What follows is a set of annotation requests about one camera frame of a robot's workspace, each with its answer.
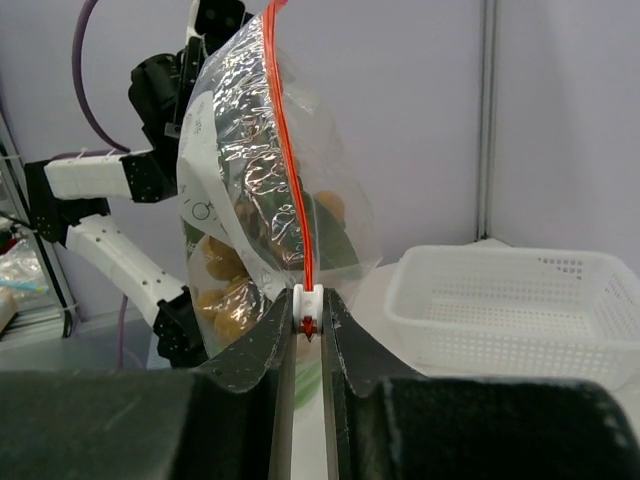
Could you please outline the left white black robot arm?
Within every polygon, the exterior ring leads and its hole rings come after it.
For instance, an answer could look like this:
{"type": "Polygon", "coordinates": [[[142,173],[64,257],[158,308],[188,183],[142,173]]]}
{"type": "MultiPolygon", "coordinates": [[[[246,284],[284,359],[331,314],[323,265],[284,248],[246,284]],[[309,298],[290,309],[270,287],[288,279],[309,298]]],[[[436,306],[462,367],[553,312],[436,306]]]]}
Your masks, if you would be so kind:
{"type": "Polygon", "coordinates": [[[66,154],[24,167],[32,226],[105,275],[140,311],[159,356],[174,368],[207,358],[190,290],[123,233],[108,201],[155,204],[177,195],[180,129],[203,62],[202,42],[192,39],[179,53],[155,55],[132,71],[128,96],[150,150],[66,154]]]}

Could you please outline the clear zip top bag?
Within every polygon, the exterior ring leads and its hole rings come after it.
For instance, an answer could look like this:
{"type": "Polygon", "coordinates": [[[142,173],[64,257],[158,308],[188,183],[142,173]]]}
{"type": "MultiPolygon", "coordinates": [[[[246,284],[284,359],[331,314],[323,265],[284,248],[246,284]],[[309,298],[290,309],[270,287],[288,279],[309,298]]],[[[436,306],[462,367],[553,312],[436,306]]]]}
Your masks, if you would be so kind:
{"type": "MultiPolygon", "coordinates": [[[[177,179],[189,287],[221,284],[199,255],[211,235],[236,250],[272,302],[286,288],[334,289],[346,303],[377,266],[372,206],[357,181],[334,118],[318,92],[277,46],[283,3],[273,1],[209,55],[187,104],[177,179]],[[302,254],[300,276],[258,251],[235,205],[253,204],[270,238],[302,254]]],[[[195,311],[206,353],[209,328],[195,311]]]]}

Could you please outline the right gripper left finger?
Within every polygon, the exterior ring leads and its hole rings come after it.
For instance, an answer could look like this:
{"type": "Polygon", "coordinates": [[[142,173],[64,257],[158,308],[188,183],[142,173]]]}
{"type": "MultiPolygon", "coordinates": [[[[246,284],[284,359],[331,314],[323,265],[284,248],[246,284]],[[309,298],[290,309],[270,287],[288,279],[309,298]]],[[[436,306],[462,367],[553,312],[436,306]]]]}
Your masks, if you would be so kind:
{"type": "Polygon", "coordinates": [[[293,292],[198,368],[196,479],[289,479],[293,430],[293,292]]]}

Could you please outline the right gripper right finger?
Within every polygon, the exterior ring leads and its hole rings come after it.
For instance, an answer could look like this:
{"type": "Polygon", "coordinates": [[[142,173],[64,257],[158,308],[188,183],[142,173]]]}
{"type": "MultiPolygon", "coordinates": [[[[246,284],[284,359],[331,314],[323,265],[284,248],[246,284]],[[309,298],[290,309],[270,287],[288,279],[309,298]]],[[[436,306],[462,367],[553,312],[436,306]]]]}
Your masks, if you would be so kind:
{"type": "Polygon", "coordinates": [[[402,479],[393,387],[421,375],[362,327],[334,289],[324,293],[321,353],[328,477],[402,479]]]}

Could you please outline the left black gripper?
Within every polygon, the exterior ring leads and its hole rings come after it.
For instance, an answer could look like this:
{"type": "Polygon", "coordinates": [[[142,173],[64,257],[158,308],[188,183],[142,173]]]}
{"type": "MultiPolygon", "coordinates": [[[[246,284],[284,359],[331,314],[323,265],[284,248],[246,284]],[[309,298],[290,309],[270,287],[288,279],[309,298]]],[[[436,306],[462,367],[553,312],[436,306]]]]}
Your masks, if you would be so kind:
{"type": "Polygon", "coordinates": [[[131,71],[128,98],[161,165],[174,165],[187,103],[200,72],[200,50],[147,58],[131,71]]]}

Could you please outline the fake longan fruit bunch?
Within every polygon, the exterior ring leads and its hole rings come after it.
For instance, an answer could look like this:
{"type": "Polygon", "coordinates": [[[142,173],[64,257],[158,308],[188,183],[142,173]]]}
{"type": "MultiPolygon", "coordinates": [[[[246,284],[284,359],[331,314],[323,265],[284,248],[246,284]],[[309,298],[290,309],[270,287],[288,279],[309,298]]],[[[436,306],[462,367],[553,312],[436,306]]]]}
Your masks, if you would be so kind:
{"type": "MultiPolygon", "coordinates": [[[[270,238],[266,224],[258,210],[248,201],[235,205],[240,224],[257,238],[260,253],[265,253],[286,273],[300,276],[302,254],[290,253],[284,245],[270,238]]],[[[251,279],[239,253],[223,241],[207,235],[199,251],[201,262],[209,276],[221,285],[217,288],[204,283],[195,289],[195,311],[211,333],[213,344],[223,349],[253,328],[271,305],[266,293],[251,279]]]]}

